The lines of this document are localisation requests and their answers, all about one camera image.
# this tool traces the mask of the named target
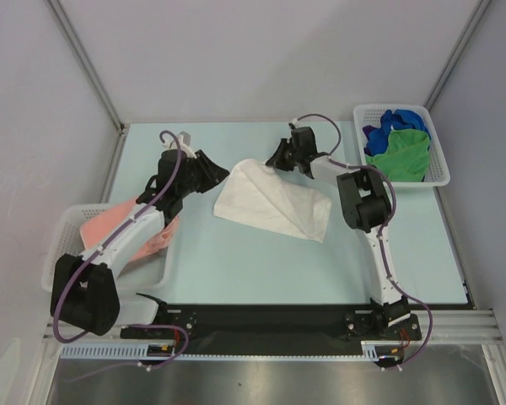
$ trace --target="white plastic basket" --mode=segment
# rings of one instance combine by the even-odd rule
[[[356,127],[356,136],[358,137],[358,149],[360,159],[363,165],[365,162],[365,153],[363,148],[368,140],[363,133],[362,128],[367,125],[380,127],[380,118],[386,110],[410,110],[416,112],[425,123],[431,135],[431,143],[429,146],[429,169],[425,175],[424,181],[415,182],[394,182],[395,187],[400,188],[424,188],[446,186],[449,183],[449,171],[442,147],[440,146],[439,136],[435,131],[433,120],[429,115],[429,111],[420,105],[404,105],[404,104],[363,104],[354,107],[354,125]]]
[[[75,205],[64,212],[53,235],[43,267],[41,285],[45,291],[52,291],[54,267],[60,256],[64,253],[78,255],[84,251],[81,226],[110,207],[112,207],[110,204]],[[166,249],[129,263],[116,281],[118,293],[156,289],[164,285],[169,279],[173,252],[174,240],[171,240]]]

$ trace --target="tabletop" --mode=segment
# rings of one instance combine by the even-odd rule
[[[334,128],[309,123],[318,149],[336,142]],[[335,159],[357,163],[353,124],[337,123],[343,142]],[[121,203],[143,191],[157,172],[164,150],[159,133],[191,134],[191,147],[202,149],[217,165],[232,170],[243,159],[269,158],[286,122],[206,122],[132,124],[110,193]],[[370,271],[356,231],[342,217],[337,189],[323,181],[280,172],[285,181],[312,187],[332,199],[323,243],[301,240],[213,216],[223,186],[184,200],[168,281],[149,291],[176,304],[367,304]],[[444,221],[433,189],[397,190],[397,213],[390,222],[390,244],[397,277],[408,294],[429,304],[466,304]],[[164,259],[155,256],[158,265]]]

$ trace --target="gray wall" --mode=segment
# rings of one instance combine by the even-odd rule
[[[477,0],[62,0],[124,122],[423,103]]]
[[[40,277],[54,224],[97,201],[115,141],[45,2],[0,1],[0,353],[20,339],[8,403],[22,403],[49,316]]]
[[[471,291],[506,341],[506,0],[484,25],[433,109],[451,173],[442,189]]]

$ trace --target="white cloth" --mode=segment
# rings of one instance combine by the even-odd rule
[[[331,199],[283,181],[276,171],[254,159],[242,160],[230,173],[213,214],[301,239],[322,242]]]

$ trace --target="folded cloth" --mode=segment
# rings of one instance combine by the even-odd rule
[[[417,129],[424,131],[429,137],[429,130],[423,123],[423,119],[414,111],[396,110],[391,112],[387,110],[380,118],[380,128],[371,129],[371,126],[363,128],[368,143],[366,145],[367,154],[375,156],[383,154],[388,148],[388,136],[390,132],[400,129]]]
[[[129,215],[135,207],[135,200],[132,198],[122,204],[115,205],[112,208],[105,210],[103,213],[93,217],[88,222],[81,226],[81,238],[84,243],[84,248],[89,249],[96,246],[103,241],[116,226],[118,226],[126,216]],[[151,255],[156,251],[160,251],[167,247],[170,239],[178,229],[178,216],[176,216],[170,224],[154,235],[148,242],[146,242],[138,252],[129,259],[129,262],[134,262],[142,257]]]
[[[391,181],[422,181],[429,167],[429,136],[417,129],[392,131],[383,154],[366,156]]]
[[[283,181],[264,163],[239,162],[221,191],[213,214],[301,239],[322,242],[330,217],[331,199]]]

